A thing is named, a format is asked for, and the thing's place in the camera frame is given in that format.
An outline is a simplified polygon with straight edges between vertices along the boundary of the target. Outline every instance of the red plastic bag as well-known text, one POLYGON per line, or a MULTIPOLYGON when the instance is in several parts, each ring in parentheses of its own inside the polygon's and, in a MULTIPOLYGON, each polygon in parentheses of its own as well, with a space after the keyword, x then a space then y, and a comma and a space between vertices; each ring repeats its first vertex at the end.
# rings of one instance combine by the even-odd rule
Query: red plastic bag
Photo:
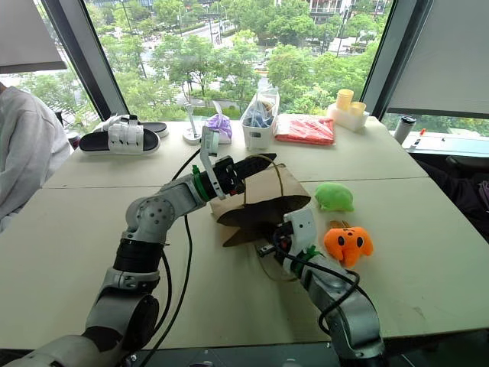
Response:
POLYGON ((335 142, 333 120, 317 115, 278 115, 274 135, 277 140, 294 143, 332 145, 335 142))

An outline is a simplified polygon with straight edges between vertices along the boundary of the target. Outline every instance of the orange stuffed animal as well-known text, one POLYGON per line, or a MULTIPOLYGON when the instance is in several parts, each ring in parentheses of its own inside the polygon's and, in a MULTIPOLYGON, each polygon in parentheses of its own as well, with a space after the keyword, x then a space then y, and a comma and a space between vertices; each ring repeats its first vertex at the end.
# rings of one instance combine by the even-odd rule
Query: orange stuffed animal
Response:
POLYGON ((331 228, 324 236, 324 246, 336 260, 347 268, 355 266, 360 255, 372 255, 374 244, 368 232, 361 227, 331 228))

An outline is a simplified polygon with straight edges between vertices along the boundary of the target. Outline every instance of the black cable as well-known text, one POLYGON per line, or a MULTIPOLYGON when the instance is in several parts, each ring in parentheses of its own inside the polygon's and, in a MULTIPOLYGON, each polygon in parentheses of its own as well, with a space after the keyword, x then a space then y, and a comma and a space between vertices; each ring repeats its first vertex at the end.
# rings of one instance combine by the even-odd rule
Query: black cable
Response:
POLYGON ((350 284, 351 287, 340 297, 338 298, 335 302, 333 302, 332 304, 330 304, 326 309, 324 309, 321 314, 319 315, 319 319, 318 319, 318 323, 319 323, 319 328, 326 334, 329 335, 329 330, 324 326, 324 319, 325 317, 328 315, 328 313, 330 313, 331 311, 333 311, 335 308, 339 307, 348 297, 351 296, 351 294, 353 292, 355 292, 355 290, 358 290, 360 293, 362 293, 365 297, 367 297, 368 300, 370 300, 368 298, 368 296, 366 295, 366 293, 364 292, 363 289, 361 289, 358 284, 360 283, 360 275, 358 275, 358 273, 352 271, 352 270, 346 270, 349 274, 353 275, 355 277, 355 280, 353 281, 352 279, 344 276, 343 274, 340 274, 338 273, 337 271, 334 271, 334 270, 331 270, 331 269, 328 269, 328 268, 325 268, 324 266, 321 266, 321 265, 318 265, 318 264, 314 264, 312 262, 309 262, 309 261, 306 261, 306 260, 302 260, 301 258, 298 258, 294 255, 290 255, 288 254, 287 252, 285 252, 285 250, 283 250, 279 245, 279 240, 277 238, 277 233, 275 232, 274 235, 273 235, 273 239, 272 239, 272 243, 275 247, 275 249, 280 253, 282 254, 285 258, 288 258, 289 260, 292 260, 292 261, 296 261, 296 262, 299 262, 300 264, 303 264, 305 266, 309 266, 311 268, 315 268, 317 270, 320 270, 320 271, 324 271, 325 273, 328 273, 328 274, 331 274, 331 275, 334 275, 336 276, 337 278, 340 278, 342 279, 343 281, 345 281, 346 283, 350 284))
POLYGON ((200 153, 200 148, 197 149, 196 152, 194 154, 192 154, 192 156, 189 159, 186 160, 186 162, 183 164, 182 167, 180 167, 180 169, 175 173, 175 176, 173 176, 173 178, 171 179, 172 181, 175 181, 176 178, 178 176, 180 176, 180 174, 185 169, 185 167, 189 165, 189 163, 193 160, 193 158, 195 158, 197 156, 198 153, 200 153))
POLYGON ((143 362, 139 365, 139 367, 145 367, 148 364, 148 362, 150 361, 153 354, 158 350, 161 343, 164 341, 165 337, 170 332, 170 329, 173 326, 173 324, 175 323, 175 319, 178 316, 178 313, 180 312, 180 308, 182 307, 182 302, 183 302, 183 298, 185 297, 186 287, 189 283, 190 265, 192 263, 192 250, 193 250, 192 235, 190 233, 189 220, 187 218, 187 215, 184 216, 184 219, 185 219, 186 235, 189 237, 189 258, 187 260, 185 281, 183 282, 182 293, 180 294, 180 299, 178 300, 178 304, 176 306, 175 313, 173 314, 173 316, 170 320, 170 323, 168 324, 167 328, 165 329, 165 331, 163 332, 163 334, 161 335, 159 340, 154 345, 153 349, 147 354, 146 358, 144 358, 143 362))
POLYGON ((163 325, 163 322, 167 318, 168 311, 170 311, 170 305, 171 305, 171 294, 173 293, 172 290, 172 281, 171 281, 171 271, 170 271, 170 264, 168 264, 168 259, 167 256, 165 255, 164 250, 161 250, 161 258, 163 259, 163 264, 165 267, 165 272, 167 273, 167 286, 168 286, 168 292, 167 292, 167 304, 165 305, 165 309, 163 310, 163 313, 161 314, 160 321, 158 321, 157 325, 154 327, 154 332, 153 336, 158 332, 158 330, 161 328, 161 325, 163 325))

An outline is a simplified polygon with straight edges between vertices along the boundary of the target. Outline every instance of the desk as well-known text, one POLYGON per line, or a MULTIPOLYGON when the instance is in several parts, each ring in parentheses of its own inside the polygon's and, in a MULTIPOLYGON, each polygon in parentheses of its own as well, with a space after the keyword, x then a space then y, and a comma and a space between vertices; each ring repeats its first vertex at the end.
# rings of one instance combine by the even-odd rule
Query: desk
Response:
MULTIPOLYGON (((160 149, 148 156, 88 156, 77 150, 46 183, 48 188, 161 186, 197 149, 182 139, 185 122, 168 122, 170 131, 160 149)), ((392 139, 389 131, 370 118, 359 134, 335 127, 337 145, 316 147, 273 141, 277 153, 299 181, 365 180, 427 177, 426 172, 392 139)), ((219 146, 219 157, 239 161, 251 152, 243 130, 233 122, 233 142, 219 146)))
MULTIPOLYGON (((376 250, 355 268, 374 302, 384 337, 489 327, 489 247, 425 177, 343 181, 355 211, 314 210, 318 240, 331 219, 364 226, 376 250)), ((313 193, 317 182, 304 183, 313 193)), ((156 187, 42 189, 0 236, 0 347, 36 348, 80 333, 124 214, 156 187)), ((164 348, 325 340, 318 311, 297 283, 270 281, 249 245, 222 248, 228 229, 207 206, 189 215, 195 250, 189 287, 164 348)), ((180 289, 186 262, 183 221, 167 248, 180 289)), ((162 285, 154 292, 165 294, 162 285)))

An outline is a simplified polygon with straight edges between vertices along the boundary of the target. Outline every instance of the white sandal strap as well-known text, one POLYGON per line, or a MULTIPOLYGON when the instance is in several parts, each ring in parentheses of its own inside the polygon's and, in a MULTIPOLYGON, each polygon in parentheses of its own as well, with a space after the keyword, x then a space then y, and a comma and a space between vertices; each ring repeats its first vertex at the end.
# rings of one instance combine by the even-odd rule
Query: white sandal strap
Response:
POLYGON ((117 154, 141 154, 144 129, 138 120, 114 123, 108 128, 108 149, 117 154))

